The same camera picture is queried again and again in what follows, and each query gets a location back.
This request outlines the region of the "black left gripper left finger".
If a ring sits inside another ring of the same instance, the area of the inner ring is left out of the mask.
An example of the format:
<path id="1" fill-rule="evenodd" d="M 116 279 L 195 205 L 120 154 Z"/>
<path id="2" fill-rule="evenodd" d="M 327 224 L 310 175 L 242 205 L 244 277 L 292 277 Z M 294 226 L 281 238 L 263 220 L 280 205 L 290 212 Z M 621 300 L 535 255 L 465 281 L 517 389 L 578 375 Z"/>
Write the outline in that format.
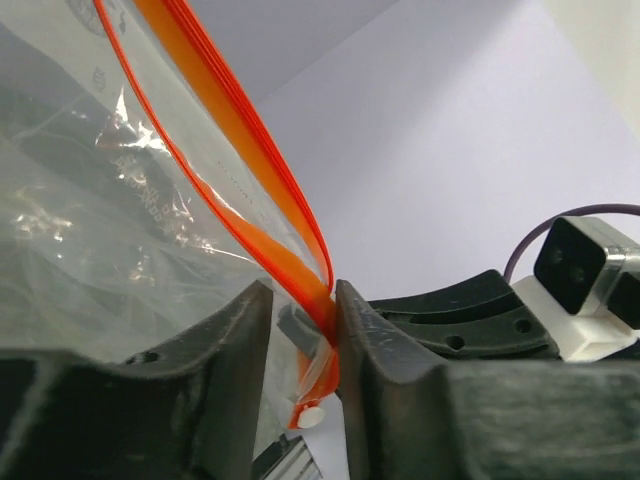
<path id="1" fill-rule="evenodd" d="M 180 478 L 250 478 L 272 306 L 272 290 L 255 281 L 213 315 L 127 360 L 131 374 L 179 384 L 171 427 Z"/>

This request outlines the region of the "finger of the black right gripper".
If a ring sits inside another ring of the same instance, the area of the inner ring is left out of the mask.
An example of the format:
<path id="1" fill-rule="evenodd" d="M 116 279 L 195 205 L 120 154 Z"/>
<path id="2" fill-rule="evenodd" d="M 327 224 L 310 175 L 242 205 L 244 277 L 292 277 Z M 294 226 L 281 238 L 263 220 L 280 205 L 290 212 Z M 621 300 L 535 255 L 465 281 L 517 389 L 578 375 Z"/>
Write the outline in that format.
<path id="1" fill-rule="evenodd" d="M 436 291 L 370 303 L 383 318 L 449 360 L 558 358 L 558 345 L 503 276 L 488 270 Z"/>

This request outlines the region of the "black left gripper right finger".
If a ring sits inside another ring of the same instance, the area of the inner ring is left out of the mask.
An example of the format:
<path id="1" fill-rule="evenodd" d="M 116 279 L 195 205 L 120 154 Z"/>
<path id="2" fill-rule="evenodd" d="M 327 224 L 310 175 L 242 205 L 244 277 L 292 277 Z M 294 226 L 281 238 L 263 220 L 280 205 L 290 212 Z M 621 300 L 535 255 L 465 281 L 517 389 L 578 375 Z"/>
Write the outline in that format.
<path id="1" fill-rule="evenodd" d="M 444 360 L 337 283 L 340 398 L 353 479 L 447 479 Z"/>

